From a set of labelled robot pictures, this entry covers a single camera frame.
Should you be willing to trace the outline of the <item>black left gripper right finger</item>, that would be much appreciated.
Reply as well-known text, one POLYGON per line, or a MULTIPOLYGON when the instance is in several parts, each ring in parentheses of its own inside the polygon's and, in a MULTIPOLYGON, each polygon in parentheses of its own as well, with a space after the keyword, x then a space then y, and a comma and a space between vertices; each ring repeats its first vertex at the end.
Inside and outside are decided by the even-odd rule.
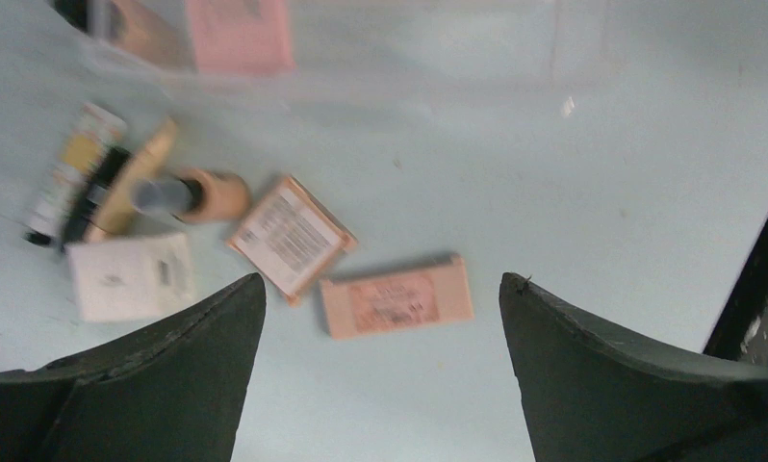
POLYGON ((768 461, 768 367, 671 346, 514 272, 499 308, 539 461, 768 461))

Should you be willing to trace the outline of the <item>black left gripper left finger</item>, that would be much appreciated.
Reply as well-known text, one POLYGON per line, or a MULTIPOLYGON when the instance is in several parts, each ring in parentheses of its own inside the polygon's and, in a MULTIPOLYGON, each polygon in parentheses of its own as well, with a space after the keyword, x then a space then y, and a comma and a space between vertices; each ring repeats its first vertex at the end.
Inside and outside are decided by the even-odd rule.
POLYGON ((266 316, 246 275, 37 370, 0 372, 0 461, 228 461, 266 316))

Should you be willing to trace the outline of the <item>tan rectangular makeup palette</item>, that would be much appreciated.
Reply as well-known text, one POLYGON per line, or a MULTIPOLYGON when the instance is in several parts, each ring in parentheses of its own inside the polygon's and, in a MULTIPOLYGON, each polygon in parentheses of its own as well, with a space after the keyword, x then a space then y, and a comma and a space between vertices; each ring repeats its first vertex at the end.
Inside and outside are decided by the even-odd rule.
POLYGON ((474 318, 466 264, 458 254, 411 269, 323 279, 320 294, 335 340, 474 318))

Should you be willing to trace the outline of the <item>black makeup pencil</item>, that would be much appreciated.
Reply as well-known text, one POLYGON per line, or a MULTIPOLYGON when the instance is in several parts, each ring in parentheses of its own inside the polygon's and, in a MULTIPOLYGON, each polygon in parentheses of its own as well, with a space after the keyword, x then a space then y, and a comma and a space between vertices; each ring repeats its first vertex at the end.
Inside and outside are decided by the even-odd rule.
POLYGON ((103 161, 93 171, 85 185, 75 196, 73 207, 62 228, 58 250, 72 243, 82 242, 97 209, 103 204, 109 188, 131 158, 131 152, 123 147, 112 147, 103 161))

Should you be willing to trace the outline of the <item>white tube black cap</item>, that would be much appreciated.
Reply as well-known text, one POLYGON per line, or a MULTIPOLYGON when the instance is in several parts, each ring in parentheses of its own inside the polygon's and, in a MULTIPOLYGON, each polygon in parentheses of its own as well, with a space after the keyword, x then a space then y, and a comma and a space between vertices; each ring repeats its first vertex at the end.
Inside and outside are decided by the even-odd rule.
POLYGON ((76 195, 126 131, 119 116, 93 103, 83 105, 25 222, 25 241, 37 246, 57 241, 76 195))

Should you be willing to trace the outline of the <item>pink makeup compact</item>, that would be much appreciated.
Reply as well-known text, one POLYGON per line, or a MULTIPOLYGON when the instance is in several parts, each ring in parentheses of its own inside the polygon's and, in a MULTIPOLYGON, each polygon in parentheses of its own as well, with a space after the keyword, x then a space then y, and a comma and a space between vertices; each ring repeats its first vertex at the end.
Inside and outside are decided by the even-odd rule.
POLYGON ((197 0, 185 5, 199 71, 265 75, 295 68, 285 1, 197 0))

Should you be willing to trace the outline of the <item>clear acrylic drawer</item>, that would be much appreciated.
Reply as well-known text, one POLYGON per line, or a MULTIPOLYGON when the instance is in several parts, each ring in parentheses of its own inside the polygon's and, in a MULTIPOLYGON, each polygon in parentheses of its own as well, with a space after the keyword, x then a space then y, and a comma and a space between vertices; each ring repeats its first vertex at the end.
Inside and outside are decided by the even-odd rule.
POLYGON ((606 1, 285 1, 295 68, 208 74, 196 67, 187 1, 141 1, 176 26, 190 67, 162 69, 80 34, 101 74, 140 80, 176 100, 291 104, 514 105, 601 83, 606 1))

